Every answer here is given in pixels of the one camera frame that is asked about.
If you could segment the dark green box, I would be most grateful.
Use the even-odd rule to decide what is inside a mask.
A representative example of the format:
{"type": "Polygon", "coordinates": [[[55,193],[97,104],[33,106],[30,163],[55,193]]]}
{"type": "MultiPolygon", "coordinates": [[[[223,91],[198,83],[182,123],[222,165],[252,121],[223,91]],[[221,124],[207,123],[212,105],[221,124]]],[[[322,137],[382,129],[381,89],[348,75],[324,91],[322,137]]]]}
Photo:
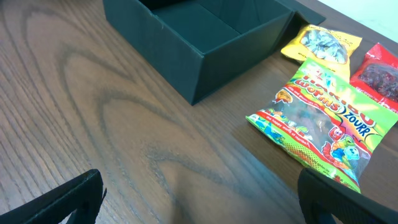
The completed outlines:
{"type": "Polygon", "coordinates": [[[191,105],[324,17],[293,0],[103,0],[107,21],[191,105]]]}

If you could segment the green Haribo worms bag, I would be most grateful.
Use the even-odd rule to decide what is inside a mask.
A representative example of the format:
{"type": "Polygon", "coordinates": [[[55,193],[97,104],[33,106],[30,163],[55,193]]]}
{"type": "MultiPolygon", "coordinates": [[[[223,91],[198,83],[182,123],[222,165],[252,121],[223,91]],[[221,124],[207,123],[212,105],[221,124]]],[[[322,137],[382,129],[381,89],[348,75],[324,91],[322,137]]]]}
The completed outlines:
{"type": "Polygon", "coordinates": [[[309,58],[246,119],[304,166],[359,192],[359,178],[397,114],[309,58]]]}

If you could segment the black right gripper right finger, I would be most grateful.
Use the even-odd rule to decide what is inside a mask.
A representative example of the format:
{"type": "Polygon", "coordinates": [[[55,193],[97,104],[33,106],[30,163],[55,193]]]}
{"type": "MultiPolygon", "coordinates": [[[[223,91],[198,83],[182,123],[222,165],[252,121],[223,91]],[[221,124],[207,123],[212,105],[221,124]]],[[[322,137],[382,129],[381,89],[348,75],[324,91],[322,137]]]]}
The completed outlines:
{"type": "Polygon", "coordinates": [[[307,223],[397,223],[397,212],[331,178],[304,168],[298,178],[298,197],[307,223]]]}

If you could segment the yellow Hacks candy bag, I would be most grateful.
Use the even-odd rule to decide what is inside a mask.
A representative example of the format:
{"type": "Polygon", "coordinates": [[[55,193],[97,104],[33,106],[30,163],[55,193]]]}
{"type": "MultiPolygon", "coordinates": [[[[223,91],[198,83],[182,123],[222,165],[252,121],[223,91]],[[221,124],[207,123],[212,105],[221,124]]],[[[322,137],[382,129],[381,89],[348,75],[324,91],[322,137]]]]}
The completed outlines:
{"type": "Polygon", "coordinates": [[[347,82],[351,76],[350,57],[361,41],[361,37],[310,24],[302,27],[281,53],[298,62],[311,58],[347,82]]]}

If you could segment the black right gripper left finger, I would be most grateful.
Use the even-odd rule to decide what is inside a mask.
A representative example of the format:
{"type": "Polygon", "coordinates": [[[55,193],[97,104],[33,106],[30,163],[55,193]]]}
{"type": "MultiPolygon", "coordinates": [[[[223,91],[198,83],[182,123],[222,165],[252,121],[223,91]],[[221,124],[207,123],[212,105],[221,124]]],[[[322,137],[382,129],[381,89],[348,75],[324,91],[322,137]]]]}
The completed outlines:
{"type": "Polygon", "coordinates": [[[101,173],[91,169],[1,215],[3,224],[96,222],[107,191],[101,173]]]}

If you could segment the red Hacks candy bag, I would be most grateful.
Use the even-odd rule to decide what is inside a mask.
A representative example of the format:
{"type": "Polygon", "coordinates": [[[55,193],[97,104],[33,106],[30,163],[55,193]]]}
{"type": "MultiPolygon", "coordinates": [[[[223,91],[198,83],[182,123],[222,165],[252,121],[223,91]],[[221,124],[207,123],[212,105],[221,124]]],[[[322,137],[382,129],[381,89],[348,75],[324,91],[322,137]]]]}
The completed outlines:
{"type": "Polygon", "coordinates": [[[349,83],[397,113],[397,56],[380,43],[369,49],[349,83]]]}

